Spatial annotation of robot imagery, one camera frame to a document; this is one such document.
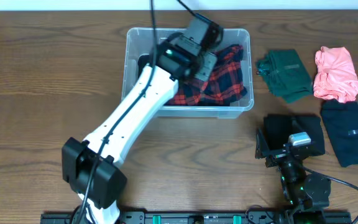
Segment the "red plaid flannel shirt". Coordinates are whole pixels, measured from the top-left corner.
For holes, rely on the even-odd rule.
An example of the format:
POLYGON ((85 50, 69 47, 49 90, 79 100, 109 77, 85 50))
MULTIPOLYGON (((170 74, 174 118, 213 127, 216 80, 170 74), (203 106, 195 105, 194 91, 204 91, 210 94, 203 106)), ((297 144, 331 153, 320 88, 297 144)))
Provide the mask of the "red plaid flannel shirt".
POLYGON ((167 106, 229 106, 247 94, 241 61, 244 48, 233 44, 216 52, 218 58, 209 80, 193 79, 182 84, 167 106))

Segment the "dark green garment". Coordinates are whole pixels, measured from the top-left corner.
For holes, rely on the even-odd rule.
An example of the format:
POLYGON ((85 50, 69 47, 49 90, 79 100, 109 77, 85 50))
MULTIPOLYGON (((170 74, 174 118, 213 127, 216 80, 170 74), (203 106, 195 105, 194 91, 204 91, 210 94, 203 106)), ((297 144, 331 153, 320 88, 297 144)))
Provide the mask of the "dark green garment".
POLYGON ((287 103, 313 94, 311 77, 294 49, 269 50, 256 66, 269 91, 287 103))

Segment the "pink garment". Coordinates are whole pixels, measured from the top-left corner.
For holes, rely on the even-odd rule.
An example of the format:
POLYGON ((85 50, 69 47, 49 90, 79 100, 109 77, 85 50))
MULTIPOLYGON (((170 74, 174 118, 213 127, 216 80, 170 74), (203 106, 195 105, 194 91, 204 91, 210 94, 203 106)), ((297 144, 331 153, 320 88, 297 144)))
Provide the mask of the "pink garment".
POLYGON ((314 60, 317 67, 313 82, 315 97, 340 103, 356 100, 358 76, 351 54, 345 47, 322 46, 315 53, 314 60))

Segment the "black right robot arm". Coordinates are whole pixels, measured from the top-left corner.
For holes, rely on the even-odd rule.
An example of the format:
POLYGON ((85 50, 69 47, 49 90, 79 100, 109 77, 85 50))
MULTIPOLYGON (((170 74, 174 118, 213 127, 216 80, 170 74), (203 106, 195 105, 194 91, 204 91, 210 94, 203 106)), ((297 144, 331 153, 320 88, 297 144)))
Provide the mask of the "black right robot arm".
POLYGON ((265 159, 266 167, 277 167, 288 208, 276 213, 274 223, 324 223, 322 209, 329 205, 331 181, 306 173, 303 160, 317 150, 306 132, 291 134, 281 149, 269 148, 261 129, 257 130, 255 158, 265 159))

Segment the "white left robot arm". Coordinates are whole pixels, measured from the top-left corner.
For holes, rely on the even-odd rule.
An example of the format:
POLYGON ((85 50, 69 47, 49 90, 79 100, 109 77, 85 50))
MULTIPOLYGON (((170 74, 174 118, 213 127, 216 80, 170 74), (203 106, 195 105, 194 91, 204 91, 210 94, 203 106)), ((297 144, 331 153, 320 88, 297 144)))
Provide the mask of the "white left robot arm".
POLYGON ((135 86, 101 126, 84 140, 69 138, 62 147, 62 176, 82 196, 71 223, 115 223, 117 199, 127 183, 120 166, 129 149, 156 112, 178 92, 181 83, 206 81, 217 62, 214 54, 224 29, 201 14, 184 32, 158 42, 152 29, 150 62, 135 86))

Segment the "black folded garment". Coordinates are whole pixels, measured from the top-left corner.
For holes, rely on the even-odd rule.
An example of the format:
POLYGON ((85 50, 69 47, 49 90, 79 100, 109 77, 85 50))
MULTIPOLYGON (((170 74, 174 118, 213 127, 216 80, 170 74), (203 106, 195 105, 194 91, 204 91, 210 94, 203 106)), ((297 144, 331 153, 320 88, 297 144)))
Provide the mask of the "black folded garment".
POLYGON ((296 147, 292 150, 293 154, 300 157, 322 156, 325 146, 320 122, 320 118, 313 114, 269 114, 264 118, 264 134, 269 149, 283 149, 290 135, 306 132, 311 143, 296 147))

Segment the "clear plastic storage bin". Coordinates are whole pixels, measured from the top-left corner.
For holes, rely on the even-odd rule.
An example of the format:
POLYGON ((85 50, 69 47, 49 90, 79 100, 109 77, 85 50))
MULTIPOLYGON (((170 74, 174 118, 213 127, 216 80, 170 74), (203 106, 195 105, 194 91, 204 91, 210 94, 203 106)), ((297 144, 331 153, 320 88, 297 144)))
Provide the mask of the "clear plastic storage bin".
MULTIPOLYGON (((151 27, 133 27, 127 32, 122 99, 129 94, 137 82, 138 60, 140 56, 149 54, 152 48, 152 37, 151 27)), ((244 49, 241 60, 241 74, 247 94, 243 98, 231 103, 229 106, 163 106, 155 115, 159 117, 236 119, 241 113, 251 110, 254 105, 254 91, 250 35, 248 31, 245 29, 224 29, 223 41, 217 49, 222 50, 232 44, 239 44, 244 49)))

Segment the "navy folded garment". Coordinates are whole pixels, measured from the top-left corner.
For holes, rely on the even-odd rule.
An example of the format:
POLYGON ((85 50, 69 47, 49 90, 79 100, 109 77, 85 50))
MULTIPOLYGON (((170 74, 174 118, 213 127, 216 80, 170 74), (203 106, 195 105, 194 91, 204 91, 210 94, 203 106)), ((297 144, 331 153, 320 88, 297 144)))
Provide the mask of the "navy folded garment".
POLYGON ((328 100, 320 115, 340 166, 358 165, 358 103, 328 100))

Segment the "black garment in bin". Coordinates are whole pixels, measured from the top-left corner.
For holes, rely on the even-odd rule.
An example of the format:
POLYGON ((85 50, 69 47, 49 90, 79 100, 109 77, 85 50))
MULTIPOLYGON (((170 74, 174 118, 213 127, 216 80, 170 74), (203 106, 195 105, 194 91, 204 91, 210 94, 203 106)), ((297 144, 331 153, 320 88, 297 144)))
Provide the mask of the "black garment in bin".
POLYGON ((143 54, 139 57, 137 61, 137 77, 139 78, 142 74, 142 71, 146 65, 148 65, 150 62, 150 55, 149 54, 143 54))

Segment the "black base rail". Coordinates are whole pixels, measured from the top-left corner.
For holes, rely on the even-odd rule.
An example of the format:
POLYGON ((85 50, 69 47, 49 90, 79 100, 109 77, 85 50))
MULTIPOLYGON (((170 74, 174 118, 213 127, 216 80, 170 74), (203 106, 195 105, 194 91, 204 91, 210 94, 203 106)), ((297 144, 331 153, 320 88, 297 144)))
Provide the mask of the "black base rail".
POLYGON ((249 210, 245 213, 123 212, 115 224, 246 224, 246 223, 351 223, 348 212, 303 212, 293 218, 280 212, 249 210))

